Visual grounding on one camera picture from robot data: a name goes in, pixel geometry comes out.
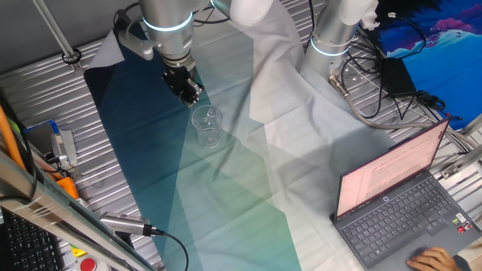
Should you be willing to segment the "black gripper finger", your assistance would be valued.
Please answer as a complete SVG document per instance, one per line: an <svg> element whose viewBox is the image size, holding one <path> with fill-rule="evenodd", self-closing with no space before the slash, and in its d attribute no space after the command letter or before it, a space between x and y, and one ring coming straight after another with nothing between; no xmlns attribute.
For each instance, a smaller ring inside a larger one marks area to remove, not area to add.
<svg viewBox="0 0 482 271"><path fill-rule="evenodd" d="M204 91L204 86L196 81L188 80L188 90L192 99L199 99L199 95Z"/></svg>
<svg viewBox="0 0 482 271"><path fill-rule="evenodd" d="M180 101L189 108L197 104L199 101L199 93L196 90L191 89L184 89L181 90L178 94Z"/></svg>

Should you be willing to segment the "person's bare hand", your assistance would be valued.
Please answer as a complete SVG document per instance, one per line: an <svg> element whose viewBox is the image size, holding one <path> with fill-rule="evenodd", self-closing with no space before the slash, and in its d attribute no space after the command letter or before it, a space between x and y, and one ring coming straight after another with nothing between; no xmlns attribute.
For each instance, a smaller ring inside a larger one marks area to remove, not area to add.
<svg viewBox="0 0 482 271"><path fill-rule="evenodd" d="M418 256L413 256L406 264L418 271L461 271L456 261L444 248L432 247Z"/></svg>

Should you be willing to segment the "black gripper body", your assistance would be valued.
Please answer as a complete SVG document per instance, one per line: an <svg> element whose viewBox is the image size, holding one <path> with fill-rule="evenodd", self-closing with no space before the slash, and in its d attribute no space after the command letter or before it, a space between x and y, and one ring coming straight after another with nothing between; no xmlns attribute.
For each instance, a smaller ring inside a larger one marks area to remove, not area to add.
<svg viewBox="0 0 482 271"><path fill-rule="evenodd" d="M163 79L171 91L178 95L181 90L188 89L188 80L194 81L196 63L193 60L187 62L164 62L165 72Z"/></svg>

